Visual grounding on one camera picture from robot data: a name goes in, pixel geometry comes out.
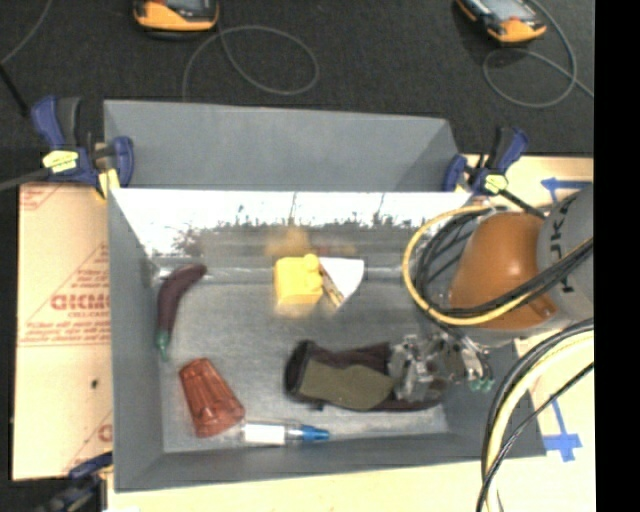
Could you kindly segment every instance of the blue clamp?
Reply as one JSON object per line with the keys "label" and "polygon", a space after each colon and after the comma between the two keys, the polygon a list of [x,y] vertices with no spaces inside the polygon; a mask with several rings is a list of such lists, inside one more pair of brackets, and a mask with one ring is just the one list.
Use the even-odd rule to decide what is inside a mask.
{"label": "blue clamp", "polygon": [[518,128],[499,128],[496,142],[489,156],[480,157],[475,167],[467,159],[455,155],[445,171],[442,190],[453,192],[461,187],[473,195],[495,196],[506,188],[505,174],[529,145],[529,138]]}
{"label": "blue clamp", "polygon": [[112,452],[98,455],[83,462],[69,471],[68,477],[73,484],[57,493],[45,505],[38,505],[30,512],[76,512],[89,502],[96,494],[96,489],[103,484],[98,471],[113,464]]}
{"label": "blue clamp", "polygon": [[86,183],[101,191],[101,171],[94,165],[100,157],[113,156],[121,186],[131,181],[134,168],[133,143],[129,137],[116,137],[107,149],[90,153],[76,142],[75,123],[79,98],[45,96],[31,108],[31,122],[53,155],[55,151],[69,151],[71,160],[57,168],[49,168],[47,181],[75,181]]}

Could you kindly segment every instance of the orange device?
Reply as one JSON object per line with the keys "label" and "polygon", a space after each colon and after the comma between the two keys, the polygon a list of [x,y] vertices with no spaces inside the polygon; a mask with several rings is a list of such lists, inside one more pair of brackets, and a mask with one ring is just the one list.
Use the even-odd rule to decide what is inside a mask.
{"label": "orange device", "polygon": [[159,37],[183,37],[211,30],[218,21],[216,0],[134,0],[133,17]]}
{"label": "orange device", "polygon": [[540,37],[547,27],[521,0],[456,0],[462,12],[502,44],[522,44]]}

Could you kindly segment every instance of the black floor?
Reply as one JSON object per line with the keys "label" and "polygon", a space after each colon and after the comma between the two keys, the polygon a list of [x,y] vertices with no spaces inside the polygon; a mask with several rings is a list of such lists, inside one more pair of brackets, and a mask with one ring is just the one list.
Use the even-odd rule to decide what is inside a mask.
{"label": "black floor", "polygon": [[[144,98],[441,117],[465,153],[488,151],[496,128],[510,125],[529,136],[530,154],[594,153],[595,0],[545,1],[541,8],[560,30],[551,25],[528,46],[569,74],[573,63],[577,83],[566,94],[572,81],[531,54],[501,50],[486,60],[496,45],[452,0],[226,0],[220,26],[228,30],[228,50],[261,86],[231,65],[219,37],[207,39],[215,33],[180,42],[150,38],[136,26],[131,4],[1,2],[0,59],[27,106],[48,94],[80,96],[78,131],[94,138],[102,134],[103,99]],[[483,66],[493,87],[512,99],[489,84]],[[38,168],[42,146],[0,81],[0,181]],[[29,510],[65,482],[9,482],[15,190],[0,192],[0,236],[0,510],[11,512]]]}

